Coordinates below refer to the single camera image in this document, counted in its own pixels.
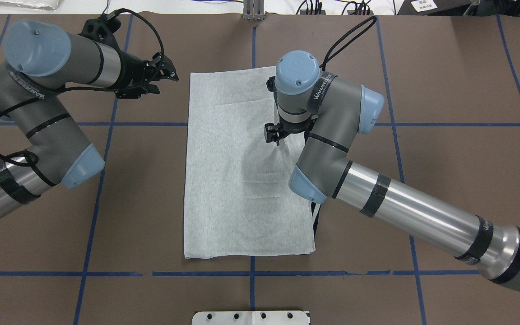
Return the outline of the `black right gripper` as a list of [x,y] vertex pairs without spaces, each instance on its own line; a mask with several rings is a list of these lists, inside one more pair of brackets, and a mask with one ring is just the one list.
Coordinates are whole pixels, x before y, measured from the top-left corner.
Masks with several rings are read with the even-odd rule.
[[280,141],[291,134],[299,134],[312,130],[317,115],[307,110],[309,91],[298,95],[287,95],[277,90],[276,78],[267,80],[267,89],[273,93],[277,123],[264,125],[264,138],[267,144]]

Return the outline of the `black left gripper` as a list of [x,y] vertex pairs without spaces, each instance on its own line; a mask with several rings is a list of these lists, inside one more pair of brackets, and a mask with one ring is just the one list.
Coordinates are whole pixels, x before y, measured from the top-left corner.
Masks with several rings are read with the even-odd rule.
[[112,91],[118,99],[138,99],[145,94],[159,94],[152,82],[163,79],[179,81],[171,59],[161,51],[150,60],[143,60],[120,48],[114,33],[121,27],[117,13],[101,14],[85,21],[80,36],[99,48],[99,68],[87,90]]

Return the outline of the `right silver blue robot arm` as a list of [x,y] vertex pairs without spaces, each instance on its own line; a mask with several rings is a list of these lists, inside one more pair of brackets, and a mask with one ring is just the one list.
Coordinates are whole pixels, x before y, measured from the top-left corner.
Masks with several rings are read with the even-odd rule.
[[292,192],[316,204],[343,201],[520,292],[520,227],[497,226],[347,158],[355,136],[373,129],[381,94],[324,71],[303,50],[284,54],[266,85],[279,119],[265,125],[266,142],[309,134],[289,179]]

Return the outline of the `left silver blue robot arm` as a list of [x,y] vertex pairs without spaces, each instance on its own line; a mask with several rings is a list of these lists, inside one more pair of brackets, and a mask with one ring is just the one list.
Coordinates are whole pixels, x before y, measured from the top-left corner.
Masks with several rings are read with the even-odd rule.
[[58,184],[74,188],[104,169],[60,94],[99,91],[138,99],[159,94],[156,81],[179,80],[159,35],[160,49],[150,60],[120,48],[114,33],[121,13],[130,9],[87,20],[78,34],[35,20],[8,29],[0,65],[0,218]]

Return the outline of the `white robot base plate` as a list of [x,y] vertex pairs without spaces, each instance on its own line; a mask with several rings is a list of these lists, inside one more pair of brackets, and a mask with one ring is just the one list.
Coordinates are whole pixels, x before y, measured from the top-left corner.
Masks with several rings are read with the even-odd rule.
[[309,311],[197,312],[192,325],[311,325]]

